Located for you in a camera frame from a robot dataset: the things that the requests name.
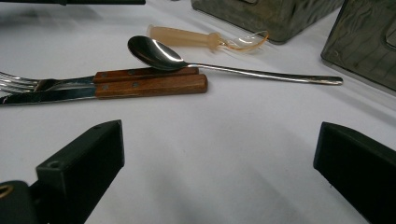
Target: white tablecloth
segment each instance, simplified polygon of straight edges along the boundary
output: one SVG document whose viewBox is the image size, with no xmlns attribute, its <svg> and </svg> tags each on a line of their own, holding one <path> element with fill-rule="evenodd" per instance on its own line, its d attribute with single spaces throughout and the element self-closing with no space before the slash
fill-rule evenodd
<svg viewBox="0 0 396 224">
<path fill-rule="evenodd" d="M 343 86 L 210 70 L 205 94 L 0 108 L 0 182 L 35 167 L 92 126 L 121 119 L 125 167 L 87 223 L 366 223 L 313 168 L 323 121 L 396 148 L 396 98 L 320 59 L 338 10 L 285 45 L 237 55 L 174 48 L 187 62 L 331 75 Z M 144 6 L 0 4 L 0 71 L 31 78 L 145 67 L 127 49 L 150 25 L 227 37 L 247 32 L 188 0 Z"/>
</svg>

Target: table knife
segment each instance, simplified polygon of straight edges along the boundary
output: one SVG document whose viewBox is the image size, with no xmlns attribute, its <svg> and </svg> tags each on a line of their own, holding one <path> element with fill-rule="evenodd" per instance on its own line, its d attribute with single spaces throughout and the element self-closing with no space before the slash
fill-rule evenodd
<svg viewBox="0 0 396 224">
<path fill-rule="evenodd" d="M 112 99 L 206 91 L 207 78 L 203 74 L 141 76 L 134 77 L 133 80 L 100 82 L 88 88 L 11 94 L 0 98 L 0 105 L 30 105 L 92 98 Z"/>
</svg>

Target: spoon bowl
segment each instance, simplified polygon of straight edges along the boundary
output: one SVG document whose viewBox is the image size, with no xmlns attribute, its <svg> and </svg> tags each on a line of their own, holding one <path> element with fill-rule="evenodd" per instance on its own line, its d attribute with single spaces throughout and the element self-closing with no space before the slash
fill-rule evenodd
<svg viewBox="0 0 396 224">
<path fill-rule="evenodd" d="M 325 76 L 306 76 L 280 74 L 263 71 L 253 71 L 246 69 L 238 69 L 224 66 L 217 66 L 205 63 L 186 63 L 176 52 L 169 49 L 164 44 L 147 36 L 137 35 L 129 39 L 128 49 L 131 53 L 143 63 L 154 68 L 166 71 L 177 70 L 183 67 L 201 67 L 206 69 L 219 70 L 223 72 L 231 72 L 240 75 L 259 77 L 264 79 L 272 79 L 278 81 L 312 83 L 322 85 L 341 85 L 343 79 L 340 77 Z"/>
</svg>

